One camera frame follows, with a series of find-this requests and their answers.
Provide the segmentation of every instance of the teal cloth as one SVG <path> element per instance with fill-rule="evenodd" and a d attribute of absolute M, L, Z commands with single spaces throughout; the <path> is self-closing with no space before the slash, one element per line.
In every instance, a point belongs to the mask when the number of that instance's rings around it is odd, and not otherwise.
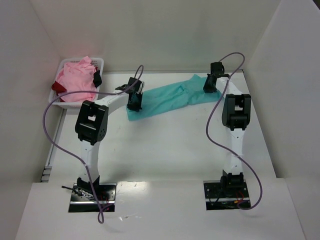
<path fill-rule="evenodd" d="M 136 121 L 172 110 L 183 108 L 187 105 L 216 102 L 221 93 L 205 93 L 203 87 L 206 77 L 193 77 L 166 86 L 161 86 L 143 93 L 142 110 L 139 112 L 126 109 L 129 121 Z"/>

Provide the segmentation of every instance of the laundry basket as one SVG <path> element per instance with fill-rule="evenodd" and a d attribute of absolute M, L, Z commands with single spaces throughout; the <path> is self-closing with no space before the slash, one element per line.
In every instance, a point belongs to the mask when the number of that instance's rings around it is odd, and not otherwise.
<path fill-rule="evenodd" d="M 98 70 L 100 70 L 100 76 L 102 77 L 102 72 L 104 70 L 104 60 L 102 58 L 99 58 L 99 57 L 90 57 L 90 58 L 92 60 L 92 65 L 94 65 L 95 67 L 98 67 Z M 64 68 L 65 63 L 78 63 L 78 62 L 80 62 L 81 59 L 82 59 L 82 57 L 73 57 L 73 58 L 67 58 L 67 59 L 62 60 L 62 62 L 59 65 L 58 71 L 56 72 L 54 80 L 56 80 L 56 78 L 57 78 L 59 72 L 61 71 L 61 69 Z M 100 90 L 100 86 L 98 86 L 96 88 L 97 92 L 99 92 L 99 90 Z M 99 94 L 95 95 L 94 101 L 98 99 L 98 95 Z M 53 99 L 55 99 L 57 96 L 58 95 L 57 95 L 56 91 L 53 91 L 51 89 L 50 95 L 49 95 L 49 98 L 48 98 L 49 103 Z M 70 109 L 70 108 L 80 108 L 81 105 L 82 105 L 82 102 L 60 102 L 60 99 L 58 99 L 52 105 L 58 105 L 61 108 Z"/>

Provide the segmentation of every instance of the white table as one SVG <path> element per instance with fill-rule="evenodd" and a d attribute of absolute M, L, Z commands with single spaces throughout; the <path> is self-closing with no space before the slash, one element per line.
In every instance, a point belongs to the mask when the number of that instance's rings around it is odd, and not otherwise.
<path fill-rule="evenodd" d="M 145 89 L 180 82 L 191 73 L 144 74 Z M 104 75 L 104 90 L 125 84 L 129 74 Z M 244 93 L 242 73 L 232 78 Z M 83 166 L 56 151 L 49 183 L 34 183 L 18 230 L 17 240 L 37 239 L 304 239 L 286 182 L 276 178 L 254 107 L 244 138 L 243 156 L 261 177 L 264 195 L 251 211 L 206 211 L 203 181 L 219 180 L 226 151 L 214 146 L 205 126 L 214 103 L 187 106 L 140 121 L 129 122 L 125 108 L 108 119 L 101 142 L 101 182 L 119 182 L 115 212 L 105 224 L 97 213 L 68 213 L 72 186 Z M 222 105 L 211 120 L 210 133 L 226 143 Z M 58 143 L 79 154 L 75 133 L 77 114 L 68 111 Z M 253 174 L 244 167 L 251 202 L 259 196 Z"/>

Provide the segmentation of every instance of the white wall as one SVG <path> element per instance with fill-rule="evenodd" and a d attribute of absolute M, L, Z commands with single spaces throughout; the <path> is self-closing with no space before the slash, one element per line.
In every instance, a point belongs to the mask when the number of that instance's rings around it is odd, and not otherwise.
<path fill-rule="evenodd" d="M 319 69 L 320 10 L 312 0 L 281 0 L 245 76 L 276 173 L 287 178 L 309 240 L 320 236 Z"/>
<path fill-rule="evenodd" d="M 280 0 L 30 0 L 62 57 L 106 70 L 208 70 L 254 52 Z M 225 61 L 234 69 L 239 59 Z"/>
<path fill-rule="evenodd" d="M 0 233 L 13 240 L 49 142 L 42 113 L 60 57 L 28 0 L 0 0 Z M 48 116 L 52 133 L 59 109 Z"/>

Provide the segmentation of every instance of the metal base plate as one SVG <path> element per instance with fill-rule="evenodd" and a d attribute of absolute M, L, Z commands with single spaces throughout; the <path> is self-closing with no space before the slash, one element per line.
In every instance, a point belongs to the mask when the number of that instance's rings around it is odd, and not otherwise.
<path fill-rule="evenodd" d="M 225 209 L 239 209 L 237 206 L 237 200 L 242 198 L 243 203 L 241 203 L 241 208 L 250 208 L 250 197 L 247 188 L 247 184 L 244 183 L 243 189 L 230 190 L 228 192 L 221 192 L 220 181 L 204 181 L 204 195 L 205 195 L 205 205 L 207 210 L 225 210 Z"/>
<path fill-rule="evenodd" d="M 100 187 L 103 189 L 103 195 L 98 196 L 101 200 L 99 203 L 104 206 L 105 204 L 113 204 L 109 206 L 105 212 L 114 212 L 115 211 L 115 200 L 116 200 L 116 183 L 100 183 Z M 89 200 L 85 196 L 78 196 L 74 192 L 71 194 L 69 213 L 88 213 L 88 212 L 99 212 L 97 202 L 95 200 Z"/>

